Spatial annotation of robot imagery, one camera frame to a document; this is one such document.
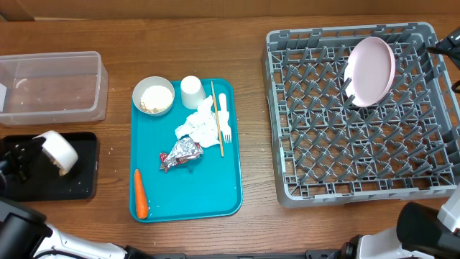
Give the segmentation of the silver red foil wrapper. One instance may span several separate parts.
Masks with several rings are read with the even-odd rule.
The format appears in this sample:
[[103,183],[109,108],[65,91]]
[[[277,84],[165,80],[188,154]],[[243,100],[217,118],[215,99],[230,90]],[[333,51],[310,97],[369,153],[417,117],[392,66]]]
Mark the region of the silver red foil wrapper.
[[178,140],[169,153],[160,153],[160,169],[166,173],[177,165],[190,160],[199,159],[203,155],[203,148],[190,137]]

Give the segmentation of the pink round plate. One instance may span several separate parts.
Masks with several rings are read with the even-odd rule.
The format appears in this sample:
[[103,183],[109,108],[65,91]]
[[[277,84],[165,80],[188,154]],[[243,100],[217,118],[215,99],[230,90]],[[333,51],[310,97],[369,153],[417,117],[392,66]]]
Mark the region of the pink round plate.
[[395,56],[391,47],[378,37],[368,37],[351,51],[344,79],[352,104],[367,107],[379,102],[388,93],[395,77]]

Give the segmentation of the white bowl with peanuts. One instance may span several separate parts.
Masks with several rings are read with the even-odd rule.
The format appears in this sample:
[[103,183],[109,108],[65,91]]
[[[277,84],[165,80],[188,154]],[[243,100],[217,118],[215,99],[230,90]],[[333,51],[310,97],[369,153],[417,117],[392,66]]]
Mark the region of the white bowl with peanuts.
[[78,160],[73,146],[58,132],[50,130],[35,137],[43,138],[42,151],[56,165],[59,175],[64,176],[71,171]]

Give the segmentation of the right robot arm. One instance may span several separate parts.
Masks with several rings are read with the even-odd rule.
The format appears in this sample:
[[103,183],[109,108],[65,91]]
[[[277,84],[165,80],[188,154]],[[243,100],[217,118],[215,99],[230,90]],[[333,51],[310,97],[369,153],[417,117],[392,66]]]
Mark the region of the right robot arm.
[[[445,55],[459,69],[459,28],[429,47],[425,52]],[[459,126],[452,126],[452,119],[434,111],[440,124],[442,144],[454,167],[459,168]],[[441,209],[435,210],[416,202],[406,204],[398,217],[396,227],[375,235],[357,235],[345,242],[340,250],[309,250],[305,258],[459,258],[459,174],[457,186]]]

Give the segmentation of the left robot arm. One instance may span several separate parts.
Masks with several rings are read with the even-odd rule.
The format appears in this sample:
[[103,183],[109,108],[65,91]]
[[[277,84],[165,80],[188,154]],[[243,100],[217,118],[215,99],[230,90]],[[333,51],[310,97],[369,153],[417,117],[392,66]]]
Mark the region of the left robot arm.
[[131,246],[65,234],[24,201],[76,199],[96,190],[99,143],[92,132],[48,131],[1,139],[2,258],[148,258]]

